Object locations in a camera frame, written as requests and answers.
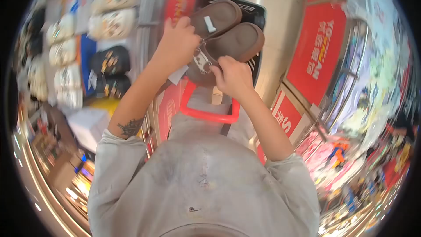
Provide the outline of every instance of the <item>metal rail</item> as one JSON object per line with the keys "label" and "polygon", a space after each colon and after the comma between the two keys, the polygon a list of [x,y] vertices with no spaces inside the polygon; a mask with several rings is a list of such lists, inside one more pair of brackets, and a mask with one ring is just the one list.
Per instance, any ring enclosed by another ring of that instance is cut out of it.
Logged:
{"label": "metal rail", "polygon": [[[367,46],[368,32],[369,32],[369,29],[368,29],[368,26],[366,26],[366,35],[365,35],[365,37],[364,37],[364,45],[363,45],[363,47],[362,47],[362,53],[361,53],[360,63],[358,64],[358,68],[357,68],[357,73],[356,73],[357,75],[360,73],[361,63],[362,63],[361,61],[362,61],[362,59],[364,58],[364,55],[365,55],[365,53],[366,53],[366,46]],[[348,94],[346,95],[344,102],[343,102],[343,103],[341,104],[341,106],[340,106],[339,112],[337,113],[337,115],[336,115],[335,119],[333,120],[332,124],[329,126],[329,132],[331,131],[331,129],[332,129],[332,127],[334,126],[334,124],[338,121],[338,118],[339,118],[340,114],[342,113],[342,111],[343,111],[343,109],[344,109],[345,104],[348,102],[348,100],[349,100],[349,98],[350,98],[350,96],[351,96],[351,90],[352,90],[352,89],[354,88],[354,86],[355,86],[355,82],[356,82],[356,79],[354,79],[354,80],[352,81],[352,85],[351,85],[351,88],[350,88],[350,92],[348,92]]]}
{"label": "metal rail", "polygon": [[[356,43],[355,43],[355,46],[358,46],[358,42],[359,42],[359,40],[360,40],[360,37],[359,37],[359,33],[360,33],[360,31],[361,31],[361,22],[358,22],[358,32],[357,32],[357,41],[356,41]],[[354,63],[354,61],[355,61],[355,55],[356,55],[356,53],[357,53],[357,48],[355,47],[355,50],[354,50],[354,53],[352,54],[352,59],[351,59],[351,62],[350,62],[350,68],[352,67],[352,64]],[[325,124],[327,124],[328,123],[328,121],[329,121],[329,119],[330,119],[330,117],[332,116],[332,114],[333,114],[333,112],[334,112],[334,110],[335,110],[335,108],[336,108],[336,106],[338,105],[338,102],[339,102],[339,98],[340,98],[340,96],[342,95],[342,93],[344,92],[344,90],[345,90],[345,83],[344,83],[344,86],[342,87],[342,89],[341,89],[341,91],[339,92],[339,94],[338,94],[338,97],[336,98],[336,100],[335,100],[335,102],[334,102],[334,106],[332,107],[332,109],[330,110],[330,112],[329,112],[329,114],[328,114],[328,116],[326,117],[326,119],[325,119],[325,121],[324,121],[324,123]]]}

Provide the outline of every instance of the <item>floor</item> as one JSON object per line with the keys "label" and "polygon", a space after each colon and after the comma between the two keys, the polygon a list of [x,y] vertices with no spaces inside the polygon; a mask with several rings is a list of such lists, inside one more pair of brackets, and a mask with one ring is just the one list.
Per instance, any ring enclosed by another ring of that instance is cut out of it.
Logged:
{"label": "floor", "polygon": [[265,45],[256,91],[271,107],[280,78],[290,63],[303,16],[305,0],[247,0],[267,10]]}

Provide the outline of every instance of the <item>gray shirt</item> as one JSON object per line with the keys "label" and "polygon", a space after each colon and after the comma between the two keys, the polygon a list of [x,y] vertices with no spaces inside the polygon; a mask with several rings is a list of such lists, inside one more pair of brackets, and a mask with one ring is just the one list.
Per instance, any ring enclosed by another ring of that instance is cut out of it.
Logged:
{"label": "gray shirt", "polygon": [[223,136],[161,144],[139,169],[145,144],[103,133],[88,199],[93,236],[311,236],[319,204],[301,157],[263,166]]}

